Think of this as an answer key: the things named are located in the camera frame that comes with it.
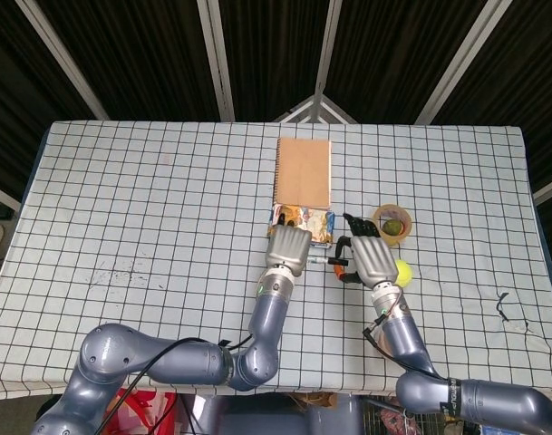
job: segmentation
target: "red bag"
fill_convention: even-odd
[[[109,407],[126,392],[120,389]],[[175,406],[177,393],[136,391],[126,398],[122,406],[112,416],[102,435],[144,435],[159,421],[163,414]],[[155,435],[175,435],[175,411],[170,411],[165,420],[155,430]]]
[[[394,398],[390,399],[389,403],[400,406],[400,403]],[[408,435],[422,435],[421,429],[415,419],[404,419],[404,416],[399,412],[383,409],[381,411],[381,420],[391,435],[405,435],[407,433]]]

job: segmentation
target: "tape roll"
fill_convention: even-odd
[[[402,222],[401,233],[396,236],[391,236],[383,231],[383,223],[388,219],[396,219]],[[378,227],[381,237],[389,247],[400,243],[404,240],[412,230],[412,219],[409,213],[402,207],[396,204],[384,204],[376,209],[373,214],[373,222]]]

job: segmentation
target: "black cable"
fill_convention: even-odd
[[[149,432],[147,433],[147,435],[153,435],[155,433],[155,430],[157,430],[157,428],[160,426],[160,424],[167,418],[167,416],[169,415],[169,413],[175,408],[175,405],[177,404],[177,399],[178,399],[179,395],[178,394],[175,394],[175,400],[173,401],[173,404],[170,405],[170,407],[163,413],[163,415],[160,417],[160,419],[155,423],[155,425],[150,428]]]
[[[183,404],[183,408],[185,409],[185,413],[187,414],[187,418],[189,420],[189,427],[191,428],[191,433],[193,435],[197,435],[197,433],[195,432],[195,426],[193,426],[193,419],[192,419],[192,415],[191,415],[191,410],[187,406],[187,403],[185,403],[185,399],[183,399],[182,394],[179,395],[179,398],[181,400],[181,403]]]
[[[406,411],[404,408],[393,405],[392,403],[388,403],[386,401],[377,401],[376,399],[373,399],[372,397],[364,396],[363,400],[367,403],[370,403],[373,406],[377,406],[379,408],[383,408],[384,410],[396,412],[397,414],[403,415]]]
[[[114,404],[111,411],[108,413],[106,418],[102,421],[99,428],[94,432],[94,435],[101,435],[104,428],[106,428],[106,425],[109,423],[109,421],[112,419],[116,411],[121,407],[121,405],[124,403],[124,401],[129,397],[134,390],[134,387],[137,386],[137,383],[139,383],[140,378],[142,378],[150,368],[155,365],[155,363],[160,360],[165,354],[169,353],[173,349],[175,349],[177,346],[180,346],[184,343],[208,343],[207,340],[203,340],[201,338],[183,338],[181,340],[177,340],[175,343],[171,343],[169,346],[167,346],[165,349],[157,353],[155,357],[149,361],[149,363],[145,366],[144,369],[142,369],[139,374],[137,375],[136,379],[131,382],[129,387],[127,388],[127,391],[124,392],[124,394],[121,396],[121,398]]]
[[[234,345],[234,346],[229,346],[228,347],[228,351],[235,351],[236,349],[239,349],[241,346],[243,346],[245,343],[247,343],[249,340],[251,340],[253,337],[252,334],[248,335],[247,338],[245,340],[243,340],[242,342],[239,342],[238,344]]]
[[[370,328],[366,328],[363,331],[364,338],[370,343],[374,349],[376,349],[384,358],[387,360],[391,360],[393,363],[399,364],[404,370],[408,370],[410,372],[418,372],[422,373],[426,376],[430,376],[431,378],[438,379],[440,381],[447,381],[446,378],[443,378],[437,373],[427,372],[426,370],[420,369],[419,367],[413,367],[412,365],[407,364],[406,362],[402,362],[400,360],[397,360],[392,355],[389,355],[387,352],[384,351],[384,349],[378,345],[378,343],[373,339],[373,335],[371,334],[372,330]]]
[[[508,292],[502,293],[501,296],[499,297],[499,300],[497,301],[497,304],[495,305],[495,309],[497,310],[499,315],[503,318],[503,322],[509,321],[508,317],[505,315],[505,313],[503,313],[503,310],[501,309],[501,303],[503,302],[503,299],[505,299],[507,295],[509,295]]]

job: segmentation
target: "ceiling panel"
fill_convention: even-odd
[[[38,0],[109,116],[217,121],[196,0]]]
[[[324,94],[362,123],[414,123],[484,4],[344,0]]]
[[[219,6],[238,121],[272,121],[314,94],[327,0]]]
[[[52,122],[92,118],[15,2],[0,0],[0,189],[22,198]]]
[[[519,126],[532,188],[552,181],[552,0],[511,4],[433,123]]]

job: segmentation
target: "marker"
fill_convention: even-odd
[[[307,262],[316,265],[348,266],[348,260],[344,260],[343,258],[333,258],[331,256],[308,256]]]

